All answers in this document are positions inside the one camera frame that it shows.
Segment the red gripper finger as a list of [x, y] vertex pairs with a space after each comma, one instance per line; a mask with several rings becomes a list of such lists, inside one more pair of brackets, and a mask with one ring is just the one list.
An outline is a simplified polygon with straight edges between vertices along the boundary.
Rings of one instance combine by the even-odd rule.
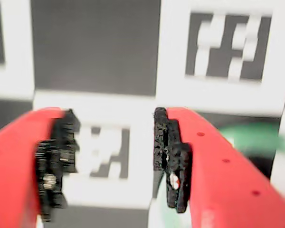
[[71, 109], [29, 111], [0, 130], [0, 228], [35, 228], [64, 208], [64, 173], [76, 171], [80, 122]]
[[166, 202], [194, 228], [285, 228], [285, 198], [210, 122], [186, 108], [154, 111], [153, 169]]

